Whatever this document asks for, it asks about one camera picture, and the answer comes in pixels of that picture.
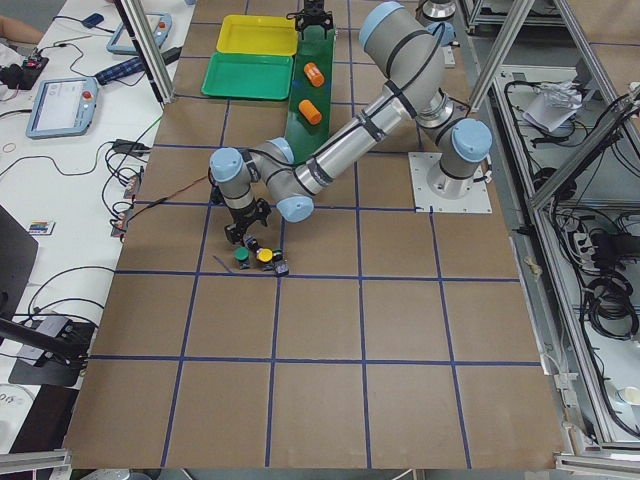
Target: yellow bin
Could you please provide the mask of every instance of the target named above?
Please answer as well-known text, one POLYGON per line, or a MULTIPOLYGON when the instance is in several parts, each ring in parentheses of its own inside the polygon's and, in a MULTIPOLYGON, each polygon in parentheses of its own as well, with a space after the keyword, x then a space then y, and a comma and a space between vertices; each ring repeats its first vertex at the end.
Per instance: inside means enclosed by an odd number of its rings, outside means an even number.
POLYGON ((218 45, 222 53, 249 55, 295 55, 298 33, 294 20, 259 15, 227 15, 218 45))

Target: blue joint cap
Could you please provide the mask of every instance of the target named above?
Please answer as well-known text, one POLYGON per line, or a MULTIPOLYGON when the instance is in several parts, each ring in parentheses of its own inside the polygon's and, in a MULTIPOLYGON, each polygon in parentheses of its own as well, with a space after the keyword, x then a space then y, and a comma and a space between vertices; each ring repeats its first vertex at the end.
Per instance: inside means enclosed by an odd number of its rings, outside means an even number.
POLYGON ((479 163, 487 156, 493 137, 487 126, 472 118, 465 118, 453 127, 453 148, 464 160, 479 163))
POLYGON ((276 208, 287 222, 301 222, 313 213, 313 200, 303 195, 294 195, 280 200, 276 208))
POLYGON ((451 25, 449 22, 430 23, 429 25, 427 25, 427 32, 429 32, 435 38, 440 37, 440 32, 442 32, 442 38, 440 40, 441 47, 446 47, 451 42, 453 42, 453 39, 456 37, 456 29, 453 28, 453 25, 451 25))
POLYGON ((287 162, 289 162, 290 165, 293 165, 295 163, 296 160, 293 156, 293 150, 291 150, 291 146, 289 145, 289 142, 287 142, 284 138, 278 137, 278 138, 274 138, 273 140, 267 140, 267 141, 275 145, 276 147, 278 147, 278 149, 284 154, 285 158, 287 159, 287 162))
POLYGON ((209 157, 209 166, 217 182, 233 180, 242 169, 242 155, 235 148, 221 148, 209 157))
POLYGON ((367 44, 369 36, 371 36, 376 27, 380 25, 380 23, 385 18, 387 18, 390 14, 392 14, 399 8, 404 7, 398 2, 384 2, 371 10, 371 13, 369 13, 369 15, 367 15, 367 18, 364 19, 362 28, 360 28, 360 35, 358 35, 358 41, 360 42, 360 46, 362 48, 364 48, 364 46, 367 44))

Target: tiled table surface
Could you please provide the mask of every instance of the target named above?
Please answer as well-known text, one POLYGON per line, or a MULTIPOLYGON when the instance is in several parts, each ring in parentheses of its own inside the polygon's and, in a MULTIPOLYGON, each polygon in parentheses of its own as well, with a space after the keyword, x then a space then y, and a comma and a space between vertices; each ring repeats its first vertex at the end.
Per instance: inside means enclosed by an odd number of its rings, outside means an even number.
MULTIPOLYGON (((380 91, 357 43, 377 3, 327 1, 332 131, 380 91)), ((202 176, 215 148, 283 134, 286 103, 199 88, 224 15, 297 9, 198 3, 143 203, 202 176)), ((444 87, 468 97, 461 66, 444 87)), ((429 148, 407 123, 307 221, 254 227, 283 248, 281 280, 235 268, 206 182, 137 217, 67 438, 74 467, 551 467, 560 428, 495 193, 491 215, 414 213, 406 152, 429 148)))
MULTIPOLYGON (((618 95, 640 82, 640 2, 627 0, 569 0, 595 56, 618 95)), ((632 119, 640 129, 640 120, 632 119)))

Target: black connector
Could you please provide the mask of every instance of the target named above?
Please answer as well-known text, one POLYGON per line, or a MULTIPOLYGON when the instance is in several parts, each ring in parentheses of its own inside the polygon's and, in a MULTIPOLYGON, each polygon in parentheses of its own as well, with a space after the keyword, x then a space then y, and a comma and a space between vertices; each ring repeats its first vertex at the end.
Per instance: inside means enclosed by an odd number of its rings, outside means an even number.
POLYGON ((121 138, 116 139, 113 142, 111 149, 115 153, 124 153, 126 155, 133 155, 134 157, 141 157, 151 152, 151 147, 147 147, 144 143, 136 143, 131 140, 123 140, 121 138))

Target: orange cylinder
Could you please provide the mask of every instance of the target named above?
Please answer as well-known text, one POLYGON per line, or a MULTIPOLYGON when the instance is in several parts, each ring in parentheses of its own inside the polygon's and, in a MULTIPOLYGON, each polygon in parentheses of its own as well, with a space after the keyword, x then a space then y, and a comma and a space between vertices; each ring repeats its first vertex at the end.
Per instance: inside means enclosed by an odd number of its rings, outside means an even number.
POLYGON ((298 110, 311 125, 317 125, 322 121, 322 114, 310 100, 302 100, 298 104, 298 110))
POLYGON ((304 74, 307 76, 311 85, 314 87, 321 87, 324 85, 324 75, 313 62, 309 62, 304 66, 304 74))

